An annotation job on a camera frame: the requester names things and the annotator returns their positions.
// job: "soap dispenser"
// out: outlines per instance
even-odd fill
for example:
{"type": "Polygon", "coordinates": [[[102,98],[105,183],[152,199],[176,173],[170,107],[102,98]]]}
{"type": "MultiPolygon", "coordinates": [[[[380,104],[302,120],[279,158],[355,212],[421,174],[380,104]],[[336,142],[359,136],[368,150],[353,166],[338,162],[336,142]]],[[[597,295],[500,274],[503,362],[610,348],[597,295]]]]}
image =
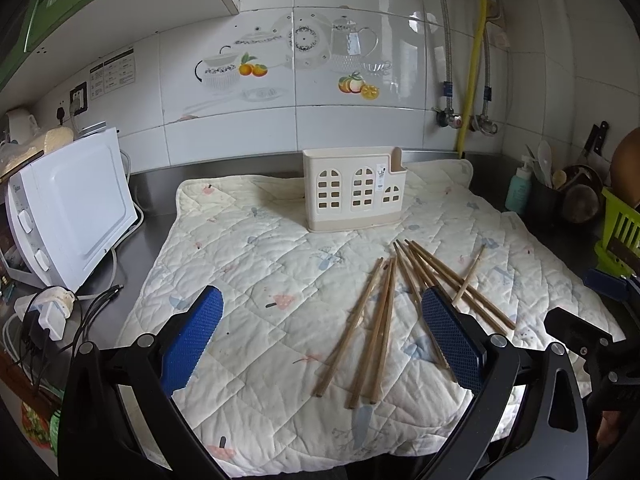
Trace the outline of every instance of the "soap dispenser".
{"type": "Polygon", "coordinates": [[[533,173],[533,159],[530,156],[522,156],[523,165],[516,170],[516,174],[511,177],[507,200],[504,202],[505,208],[519,215],[524,213],[524,208],[529,199],[531,191],[531,174],[533,173]]]}

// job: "microwave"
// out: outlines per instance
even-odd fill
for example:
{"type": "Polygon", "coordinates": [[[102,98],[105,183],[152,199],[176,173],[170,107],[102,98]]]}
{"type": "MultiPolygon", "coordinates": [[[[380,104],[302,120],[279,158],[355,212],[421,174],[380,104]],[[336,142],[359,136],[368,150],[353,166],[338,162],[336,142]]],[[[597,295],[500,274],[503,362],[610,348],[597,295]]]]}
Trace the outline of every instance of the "microwave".
{"type": "Polygon", "coordinates": [[[75,292],[136,221],[118,136],[108,128],[22,168],[6,188],[6,215],[21,268],[14,280],[75,292]]]}

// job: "green plastic basket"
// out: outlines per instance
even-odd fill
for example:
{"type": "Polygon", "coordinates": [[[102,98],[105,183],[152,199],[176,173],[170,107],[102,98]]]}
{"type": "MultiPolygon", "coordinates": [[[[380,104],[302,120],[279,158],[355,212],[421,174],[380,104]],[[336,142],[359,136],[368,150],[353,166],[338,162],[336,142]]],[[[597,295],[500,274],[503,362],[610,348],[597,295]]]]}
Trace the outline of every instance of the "green plastic basket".
{"type": "Polygon", "coordinates": [[[640,256],[640,213],[631,209],[609,189],[604,188],[602,194],[606,199],[604,232],[602,240],[594,247],[598,255],[598,270],[612,276],[631,276],[631,267],[611,254],[607,247],[612,238],[617,238],[634,254],[640,256]]]}

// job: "yellow hose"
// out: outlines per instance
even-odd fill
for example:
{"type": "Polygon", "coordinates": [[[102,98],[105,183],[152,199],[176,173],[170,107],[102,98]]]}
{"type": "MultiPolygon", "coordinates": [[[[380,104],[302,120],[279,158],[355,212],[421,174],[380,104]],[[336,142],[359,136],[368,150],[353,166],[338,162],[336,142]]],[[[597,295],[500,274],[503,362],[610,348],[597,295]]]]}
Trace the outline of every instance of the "yellow hose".
{"type": "Polygon", "coordinates": [[[465,151],[466,131],[469,128],[471,114],[473,113],[474,100],[476,98],[476,80],[478,79],[478,66],[480,64],[480,48],[482,47],[482,34],[486,25],[486,0],[480,0],[480,15],[478,17],[478,28],[476,28],[476,36],[474,37],[474,47],[471,51],[471,62],[469,64],[469,78],[466,82],[466,99],[465,106],[462,111],[462,127],[458,132],[458,141],[456,149],[458,156],[462,158],[465,151]]]}

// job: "white knob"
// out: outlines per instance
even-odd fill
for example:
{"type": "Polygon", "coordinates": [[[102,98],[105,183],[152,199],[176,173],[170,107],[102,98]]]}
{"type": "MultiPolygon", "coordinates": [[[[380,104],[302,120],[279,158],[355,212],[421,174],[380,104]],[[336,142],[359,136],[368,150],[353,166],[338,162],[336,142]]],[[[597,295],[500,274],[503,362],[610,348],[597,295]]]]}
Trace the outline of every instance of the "white knob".
{"type": "Polygon", "coordinates": [[[24,229],[24,232],[29,234],[33,231],[33,219],[31,219],[31,215],[26,209],[23,209],[18,213],[18,220],[20,221],[20,225],[24,229]]]}
{"type": "Polygon", "coordinates": [[[38,249],[36,251],[35,256],[36,256],[36,261],[42,267],[42,270],[44,271],[49,270],[49,267],[51,266],[51,262],[49,261],[49,257],[44,253],[44,251],[42,249],[38,249]]]}

